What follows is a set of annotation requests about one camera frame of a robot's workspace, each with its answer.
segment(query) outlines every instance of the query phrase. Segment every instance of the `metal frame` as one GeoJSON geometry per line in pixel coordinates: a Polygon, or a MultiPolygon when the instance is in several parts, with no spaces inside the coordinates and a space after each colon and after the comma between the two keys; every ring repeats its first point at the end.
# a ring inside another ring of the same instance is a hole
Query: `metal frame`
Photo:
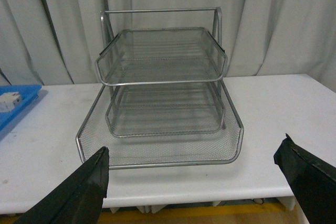
{"type": "MultiPolygon", "coordinates": [[[[122,14],[122,13],[165,13],[165,12],[195,12],[195,11],[214,11],[214,19],[213,19],[213,27],[212,27],[212,37],[216,37],[217,33],[217,43],[221,47],[222,46],[222,10],[220,7],[209,7],[209,8],[181,8],[181,9],[148,9],[148,10],[106,10],[101,12],[101,28],[102,28],[102,36],[103,36],[103,43],[104,47],[106,47],[109,44],[109,39],[113,40],[114,39],[114,33],[113,29],[110,23],[109,16],[110,14],[122,14]]],[[[84,151],[83,151],[83,146],[80,141],[80,136],[89,120],[91,117],[91,114],[97,105],[103,91],[105,88],[110,88],[111,94],[113,94],[113,87],[107,87],[107,86],[102,86],[101,90],[99,91],[92,107],[90,108],[84,122],[82,123],[77,135],[76,135],[76,143],[77,143],[77,148],[79,152],[79,156],[82,162],[86,161],[84,151]]],[[[128,168],[149,168],[149,167],[169,167],[169,166],[191,166],[191,165],[214,165],[214,164],[229,164],[233,162],[234,160],[237,159],[239,156],[240,150],[241,150],[241,143],[243,140],[243,134],[244,134],[244,126],[242,124],[242,121],[240,120],[240,117],[232,103],[232,100],[228,94],[228,91],[225,87],[225,84],[222,80],[222,77],[220,80],[217,82],[217,88],[220,90],[221,88],[224,90],[224,93],[227,97],[228,103],[235,115],[235,118],[237,120],[237,123],[240,127],[240,133],[238,137],[238,146],[237,146],[237,151],[236,154],[234,155],[233,158],[228,159],[228,160],[215,160],[215,161],[187,161],[187,162],[166,162],[166,163],[155,163],[155,164],[130,164],[130,165],[113,165],[109,166],[110,169],[128,169],[128,168]]]]}
{"type": "Polygon", "coordinates": [[[220,7],[205,7],[205,8],[181,8],[181,9],[148,9],[148,10],[105,10],[100,13],[101,30],[103,36],[104,47],[109,43],[109,36],[111,39],[114,38],[113,29],[111,23],[108,22],[107,15],[117,14],[117,13],[169,13],[169,12],[198,12],[198,11],[214,11],[214,21],[212,26],[212,36],[216,37],[217,28],[217,42],[222,46],[222,9],[220,7]]]}

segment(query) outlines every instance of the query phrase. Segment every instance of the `blue tray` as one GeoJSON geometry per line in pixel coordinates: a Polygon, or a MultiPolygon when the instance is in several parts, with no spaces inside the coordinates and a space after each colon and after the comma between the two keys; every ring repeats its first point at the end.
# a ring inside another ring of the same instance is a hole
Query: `blue tray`
{"type": "Polygon", "coordinates": [[[9,112],[0,113],[0,131],[19,113],[27,107],[35,98],[41,89],[41,85],[22,85],[22,86],[0,86],[0,95],[6,92],[19,92],[22,96],[22,102],[9,112]]]}

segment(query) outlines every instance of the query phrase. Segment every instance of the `desk organizer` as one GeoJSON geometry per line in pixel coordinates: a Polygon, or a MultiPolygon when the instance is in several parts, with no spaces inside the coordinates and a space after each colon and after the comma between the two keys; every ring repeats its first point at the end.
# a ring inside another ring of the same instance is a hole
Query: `desk organizer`
{"type": "Polygon", "coordinates": [[[106,11],[105,15],[213,10],[205,28],[129,29],[96,62],[103,83],[76,140],[84,162],[99,148],[110,169],[228,164],[239,155],[243,125],[222,80],[227,56],[220,8],[106,11]]]}

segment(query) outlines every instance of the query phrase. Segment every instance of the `white object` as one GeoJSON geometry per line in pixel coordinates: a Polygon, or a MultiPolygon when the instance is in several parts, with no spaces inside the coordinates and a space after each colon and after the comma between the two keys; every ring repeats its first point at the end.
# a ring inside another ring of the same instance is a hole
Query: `white object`
{"type": "MultiPolygon", "coordinates": [[[[238,159],[111,170],[104,208],[293,196],[273,160],[285,133],[336,166],[334,92],[305,74],[224,82],[245,127],[238,159]]],[[[27,211],[81,165],[75,137],[100,88],[44,86],[34,109],[0,132],[0,214],[27,211]]]]}
{"type": "Polygon", "coordinates": [[[13,110],[20,102],[22,97],[19,92],[7,92],[0,95],[0,112],[13,110]]]}

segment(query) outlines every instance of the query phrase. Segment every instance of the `white curtain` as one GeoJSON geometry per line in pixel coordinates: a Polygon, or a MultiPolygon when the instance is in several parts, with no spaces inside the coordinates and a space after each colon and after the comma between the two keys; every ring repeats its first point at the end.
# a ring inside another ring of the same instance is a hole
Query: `white curtain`
{"type": "MultiPolygon", "coordinates": [[[[336,91],[335,0],[0,0],[0,85],[97,82],[100,14],[221,6],[227,76],[307,73],[336,91]]],[[[114,15],[125,28],[204,26],[213,14],[114,15]]]]}

